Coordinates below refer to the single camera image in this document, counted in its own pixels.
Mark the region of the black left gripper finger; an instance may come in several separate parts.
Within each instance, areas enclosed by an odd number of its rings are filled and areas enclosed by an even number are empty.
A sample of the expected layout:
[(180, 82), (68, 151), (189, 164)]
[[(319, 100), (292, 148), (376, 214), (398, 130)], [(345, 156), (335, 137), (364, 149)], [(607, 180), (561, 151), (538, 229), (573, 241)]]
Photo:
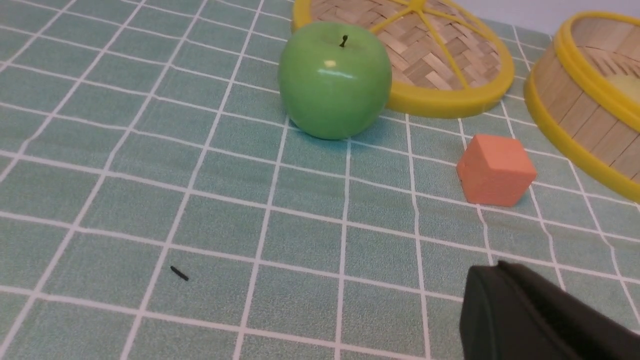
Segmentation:
[(466, 360), (637, 360), (640, 338), (532, 269), (499, 260), (466, 276)]

